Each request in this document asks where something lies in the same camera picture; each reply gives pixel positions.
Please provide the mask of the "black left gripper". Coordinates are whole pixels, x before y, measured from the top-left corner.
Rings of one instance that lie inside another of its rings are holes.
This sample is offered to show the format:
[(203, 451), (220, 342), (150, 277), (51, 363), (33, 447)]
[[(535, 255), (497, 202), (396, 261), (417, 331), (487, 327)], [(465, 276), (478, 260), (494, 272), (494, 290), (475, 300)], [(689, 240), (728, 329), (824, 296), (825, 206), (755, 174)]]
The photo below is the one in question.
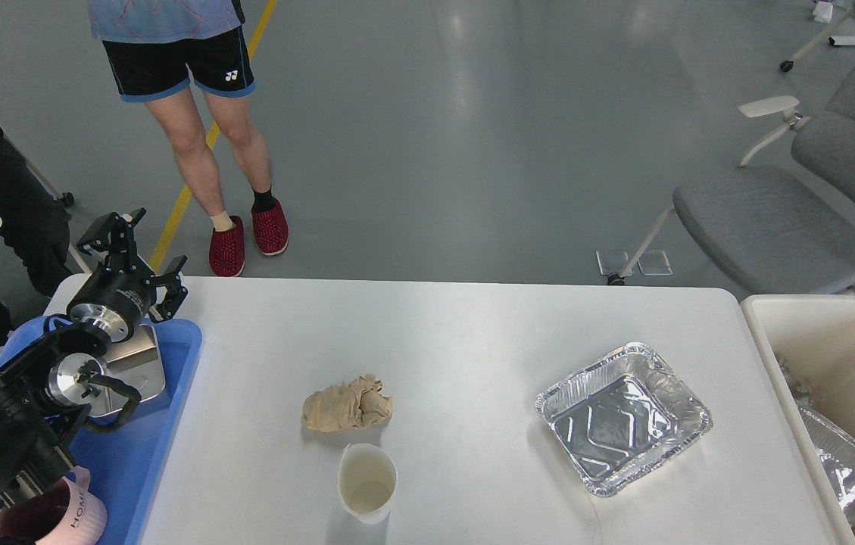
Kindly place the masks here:
[[(181, 277), (187, 256), (173, 258), (156, 276), (141, 258), (134, 228), (146, 214), (146, 208), (103, 214), (76, 245), (85, 255), (97, 252), (104, 262), (77, 291), (67, 315), (74, 323), (94, 325), (115, 344), (131, 338), (146, 313), (153, 323), (172, 319), (188, 296)], [(157, 301), (160, 288), (164, 299)]]

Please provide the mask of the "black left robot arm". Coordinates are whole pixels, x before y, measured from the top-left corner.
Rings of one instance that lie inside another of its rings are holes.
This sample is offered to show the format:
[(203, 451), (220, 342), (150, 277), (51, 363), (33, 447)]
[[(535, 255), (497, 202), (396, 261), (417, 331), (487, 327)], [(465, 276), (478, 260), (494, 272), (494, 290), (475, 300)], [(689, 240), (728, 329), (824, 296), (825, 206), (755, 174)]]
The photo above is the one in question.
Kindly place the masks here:
[(101, 215), (79, 239), (105, 258), (42, 335), (0, 366), (0, 506), (44, 493), (76, 466), (71, 441), (81, 428), (119, 431), (141, 403), (139, 390), (112, 375), (103, 358), (150, 318), (174, 317), (188, 290), (185, 256), (161, 275), (139, 256), (134, 228), (146, 214)]

